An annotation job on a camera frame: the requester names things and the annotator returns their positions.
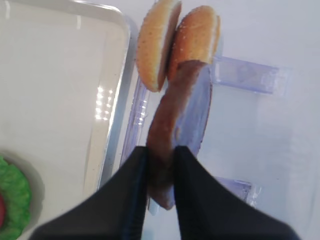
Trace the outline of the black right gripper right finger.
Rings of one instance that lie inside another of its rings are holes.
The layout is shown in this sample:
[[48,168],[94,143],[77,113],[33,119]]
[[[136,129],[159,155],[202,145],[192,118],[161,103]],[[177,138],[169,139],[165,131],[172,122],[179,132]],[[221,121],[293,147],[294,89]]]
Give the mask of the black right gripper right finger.
[[183,240],[298,240],[287,224],[223,187],[186,146],[174,150],[174,197]]

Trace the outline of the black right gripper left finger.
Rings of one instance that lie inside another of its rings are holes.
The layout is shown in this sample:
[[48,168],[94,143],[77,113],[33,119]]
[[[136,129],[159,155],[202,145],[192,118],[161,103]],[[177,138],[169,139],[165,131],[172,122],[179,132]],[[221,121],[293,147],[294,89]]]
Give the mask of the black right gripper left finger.
[[120,169],[77,207],[39,226],[31,240],[139,240],[147,206],[147,148],[137,146]]

